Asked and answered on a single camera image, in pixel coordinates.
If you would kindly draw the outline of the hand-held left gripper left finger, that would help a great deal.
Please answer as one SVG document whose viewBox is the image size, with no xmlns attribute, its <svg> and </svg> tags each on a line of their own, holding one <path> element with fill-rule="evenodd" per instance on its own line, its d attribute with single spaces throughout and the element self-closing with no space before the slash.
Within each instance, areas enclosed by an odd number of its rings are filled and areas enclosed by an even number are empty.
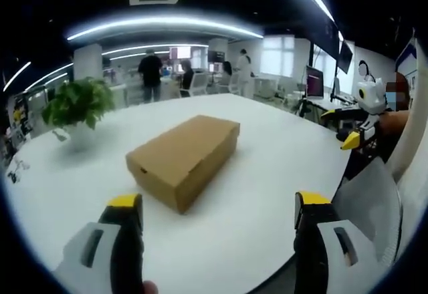
<svg viewBox="0 0 428 294">
<path fill-rule="evenodd" d="M 65 245 L 53 274 L 69 293 L 143 293 L 142 195 L 113 198 Z"/>
</svg>

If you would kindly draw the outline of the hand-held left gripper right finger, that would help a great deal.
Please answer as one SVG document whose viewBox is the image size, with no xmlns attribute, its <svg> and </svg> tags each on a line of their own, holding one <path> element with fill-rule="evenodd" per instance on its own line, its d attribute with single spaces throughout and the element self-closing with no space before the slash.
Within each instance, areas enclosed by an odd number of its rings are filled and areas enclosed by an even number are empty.
<svg viewBox="0 0 428 294">
<path fill-rule="evenodd" d="M 383 275 L 373 243 L 321 194 L 295 198 L 295 293 L 369 293 Z"/>
</svg>

